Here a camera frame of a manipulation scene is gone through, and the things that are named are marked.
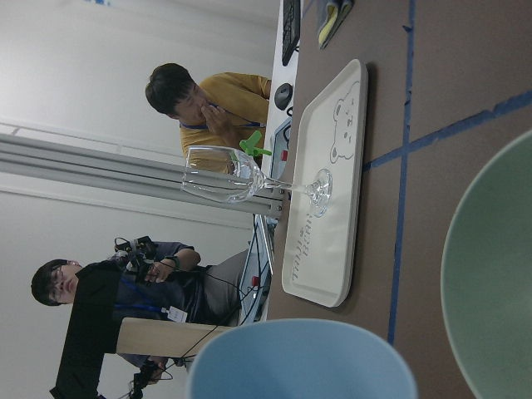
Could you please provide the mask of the light blue cup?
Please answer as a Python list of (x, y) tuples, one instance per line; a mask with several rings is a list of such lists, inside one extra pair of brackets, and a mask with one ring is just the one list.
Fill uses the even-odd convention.
[(188, 398), (416, 398), (414, 376), (373, 332), (321, 319), (282, 319), (224, 332), (203, 347)]

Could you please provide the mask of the green bowl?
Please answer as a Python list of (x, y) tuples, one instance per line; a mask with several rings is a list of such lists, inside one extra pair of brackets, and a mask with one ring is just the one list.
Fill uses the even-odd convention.
[(531, 396), (531, 134), (473, 179), (450, 224), (441, 304), (457, 364), (477, 398)]

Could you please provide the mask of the clear wine glass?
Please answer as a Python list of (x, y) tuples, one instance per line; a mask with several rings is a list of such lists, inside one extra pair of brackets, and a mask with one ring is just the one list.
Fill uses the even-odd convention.
[(252, 156), (224, 146), (192, 145), (188, 148), (182, 189), (192, 195), (219, 203), (236, 204), (250, 200), (259, 191), (280, 189), (305, 194), (310, 212), (325, 214), (333, 191), (329, 170), (320, 169), (308, 185), (296, 185), (268, 177)]

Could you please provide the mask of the grabber stick green tip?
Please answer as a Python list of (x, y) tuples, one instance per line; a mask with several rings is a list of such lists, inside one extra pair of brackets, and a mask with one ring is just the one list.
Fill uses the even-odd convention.
[(258, 143), (261, 138), (261, 132), (254, 131), (254, 133), (248, 139), (241, 140), (239, 142), (239, 146), (246, 155), (252, 156), (254, 158), (261, 155), (272, 155), (270, 150), (265, 150), (264, 148), (258, 147)]

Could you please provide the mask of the blue teach pendant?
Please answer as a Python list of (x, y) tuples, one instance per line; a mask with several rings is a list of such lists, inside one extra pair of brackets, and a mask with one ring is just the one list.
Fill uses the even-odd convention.
[(272, 155), (270, 176), (279, 179), (288, 160), (288, 144), (290, 139), (292, 118), (288, 117), (274, 132), (272, 139)]
[(239, 325), (265, 319), (264, 312), (273, 271), (273, 233), (265, 216), (254, 216), (252, 233), (239, 285)]

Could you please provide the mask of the white bear tray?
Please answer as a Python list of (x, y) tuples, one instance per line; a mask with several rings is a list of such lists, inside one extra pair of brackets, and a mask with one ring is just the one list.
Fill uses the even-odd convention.
[(367, 68), (350, 61), (303, 111), (293, 180), (309, 185), (330, 172), (323, 215), (307, 195), (291, 196), (282, 265), (286, 293), (334, 308), (351, 284), (367, 104)]

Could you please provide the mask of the person in yellow shirt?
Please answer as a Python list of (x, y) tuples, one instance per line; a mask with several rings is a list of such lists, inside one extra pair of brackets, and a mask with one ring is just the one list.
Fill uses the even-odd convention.
[(266, 132), (271, 80), (223, 72), (197, 83), (176, 63), (158, 66), (145, 87), (148, 103), (180, 125), (184, 155), (194, 145), (239, 149), (254, 132)]

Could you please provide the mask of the black computer mouse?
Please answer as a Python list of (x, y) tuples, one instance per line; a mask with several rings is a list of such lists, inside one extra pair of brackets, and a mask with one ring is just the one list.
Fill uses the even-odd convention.
[(284, 82), (283, 84), (279, 85), (274, 92), (273, 102), (279, 110), (284, 111), (287, 109), (292, 96), (293, 86), (288, 82)]

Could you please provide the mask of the person in black shirt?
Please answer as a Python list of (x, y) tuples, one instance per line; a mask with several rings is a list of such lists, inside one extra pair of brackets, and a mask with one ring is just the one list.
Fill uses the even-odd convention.
[(242, 251), (220, 264), (200, 265), (200, 254), (181, 242), (144, 240), (145, 249), (115, 254), (82, 267), (53, 259), (31, 282), (45, 306), (72, 306), (55, 398), (94, 398), (103, 357), (116, 351), (125, 318), (234, 326), (239, 285), (247, 260)]

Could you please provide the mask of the black keyboard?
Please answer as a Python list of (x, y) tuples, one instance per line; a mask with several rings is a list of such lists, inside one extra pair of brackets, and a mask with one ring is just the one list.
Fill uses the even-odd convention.
[(283, 0), (282, 65), (286, 67), (300, 39), (301, 1)]

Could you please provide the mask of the aluminium frame post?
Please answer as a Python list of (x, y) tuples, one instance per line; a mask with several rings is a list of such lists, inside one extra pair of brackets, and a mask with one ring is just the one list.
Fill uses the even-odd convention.
[(7, 134), (1, 135), (1, 171), (272, 218), (283, 210), (278, 189), (261, 190), (237, 204), (217, 203), (182, 190), (180, 165)]

